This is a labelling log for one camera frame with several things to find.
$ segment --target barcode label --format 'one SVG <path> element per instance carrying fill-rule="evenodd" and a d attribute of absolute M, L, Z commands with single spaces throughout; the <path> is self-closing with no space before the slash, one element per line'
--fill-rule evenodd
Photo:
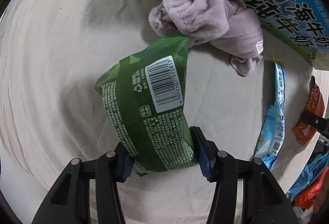
<path fill-rule="evenodd" d="M 157 113 L 184 104 L 181 85 L 171 55 L 145 67 L 145 76 Z"/>

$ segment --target pink fleece cloth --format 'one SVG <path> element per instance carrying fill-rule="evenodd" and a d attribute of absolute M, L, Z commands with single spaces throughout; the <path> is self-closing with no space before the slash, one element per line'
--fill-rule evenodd
<path fill-rule="evenodd" d="M 209 42 L 231 54 L 240 75 L 254 72 L 263 58 L 263 34 L 257 15 L 242 0 L 162 0 L 149 22 L 165 36 L 178 29 L 192 45 Z"/>

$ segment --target orange plastic bag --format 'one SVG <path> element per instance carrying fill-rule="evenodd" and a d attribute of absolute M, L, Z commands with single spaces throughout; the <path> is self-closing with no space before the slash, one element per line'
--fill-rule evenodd
<path fill-rule="evenodd" d="M 317 177 L 317 179 L 307 187 L 307 189 L 303 190 L 300 194 L 298 194 L 294 200 L 295 205 L 301 208 L 310 209 L 315 202 L 315 198 L 320 191 L 322 186 L 323 178 L 329 167 L 326 167 L 322 173 Z"/>
<path fill-rule="evenodd" d="M 307 98 L 307 103 L 304 110 L 308 110 L 320 117 L 323 116 L 324 102 L 320 89 L 316 83 L 314 83 L 312 90 Z M 316 129 L 299 120 L 298 125 L 293 127 L 291 131 L 296 135 L 299 144 L 304 145 L 313 138 Z"/>

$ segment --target green snack bag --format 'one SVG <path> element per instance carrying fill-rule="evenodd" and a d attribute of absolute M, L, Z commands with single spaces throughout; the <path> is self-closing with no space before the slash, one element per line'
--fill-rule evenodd
<path fill-rule="evenodd" d="M 122 59 L 95 89 L 138 173 L 197 164 L 183 114 L 189 42 L 171 33 Z"/>

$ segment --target white bedsheet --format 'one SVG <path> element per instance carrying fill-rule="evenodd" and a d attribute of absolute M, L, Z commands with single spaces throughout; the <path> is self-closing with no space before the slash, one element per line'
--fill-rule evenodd
<path fill-rule="evenodd" d="M 96 159 L 118 138 L 93 89 L 120 59 L 158 36 L 148 14 L 161 0 L 12 0 L 0 23 L 0 135 L 11 157 L 50 188 L 74 157 Z M 300 147 L 291 128 L 309 93 L 311 74 L 327 104 L 329 72 L 313 70 L 292 48 L 264 31 L 264 57 L 286 67 L 286 138 L 273 174 L 286 192 L 307 162 L 316 137 Z M 209 45 L 189 51 L 184 113 L 189 125 L 235 158 L 249 160 L 267 107 L 274 66 L 262 61 L 240 77 L 228 54 Z M 199 167 L 133 174 L 119 184 L 132 223 L 205 223 L 214 184 Z"/>

